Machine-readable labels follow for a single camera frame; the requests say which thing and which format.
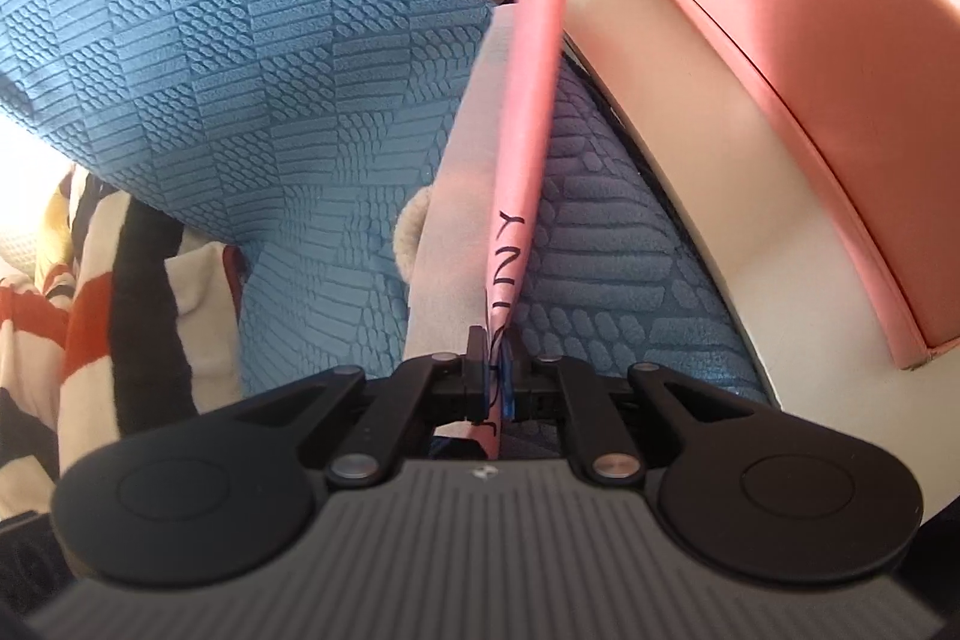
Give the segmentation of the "pink white paper bag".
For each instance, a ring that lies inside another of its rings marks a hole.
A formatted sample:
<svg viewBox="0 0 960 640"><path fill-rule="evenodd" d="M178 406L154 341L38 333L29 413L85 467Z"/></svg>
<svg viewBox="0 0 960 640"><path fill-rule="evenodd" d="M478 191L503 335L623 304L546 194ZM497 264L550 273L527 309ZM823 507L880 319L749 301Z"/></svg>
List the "pink white paper bag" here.
<svg viewBox="0 0 960 640"><path fill-rule="evenodd" d="M501 341L530 259L553 101L565 0L512 0L494 8L473 60L438 174L395 226L409 273L407 356L466 351L472 326L488 338L490 412L439 437L500 455Z"/></svg>

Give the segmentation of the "striped red black blanket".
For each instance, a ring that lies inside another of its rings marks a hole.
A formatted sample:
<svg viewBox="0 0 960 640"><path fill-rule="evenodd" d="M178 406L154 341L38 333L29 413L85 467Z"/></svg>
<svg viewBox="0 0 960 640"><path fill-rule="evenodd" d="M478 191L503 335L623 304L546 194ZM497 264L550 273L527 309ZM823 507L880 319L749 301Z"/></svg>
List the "striped red black blanket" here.
<svg viewBox="0 0 960 640"><path fill-rule="evenodd" d="M73 463L235 403L244 259L71 169L32 273L2 268L2 515L44 513Z"/></svg>

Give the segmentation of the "blue textured pillow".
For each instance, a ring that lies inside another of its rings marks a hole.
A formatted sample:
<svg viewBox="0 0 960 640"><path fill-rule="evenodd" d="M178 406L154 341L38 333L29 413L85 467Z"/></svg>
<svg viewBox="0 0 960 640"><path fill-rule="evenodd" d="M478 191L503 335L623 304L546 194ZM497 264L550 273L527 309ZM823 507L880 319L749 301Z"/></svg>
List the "blue textured pillow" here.
<svg viewBox="0 0 960 640"><path fill-rule="evenodd" d="M433 180L490 0L2 0L2 106L155 229L236 244L241 385L390 374L391 250Z"/></svg>

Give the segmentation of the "pink open cardboard box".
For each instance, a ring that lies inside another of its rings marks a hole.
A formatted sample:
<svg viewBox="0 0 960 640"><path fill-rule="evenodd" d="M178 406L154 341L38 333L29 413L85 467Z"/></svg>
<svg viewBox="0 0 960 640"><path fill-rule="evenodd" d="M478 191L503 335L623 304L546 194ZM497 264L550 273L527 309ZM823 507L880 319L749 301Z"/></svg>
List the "pink open cardboard box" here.
<svg viewBox="0 0 960 640"><path fill-rule="evenodd" d="M958 342L949 0L675 0L832 214L896 365Z"/></svg>

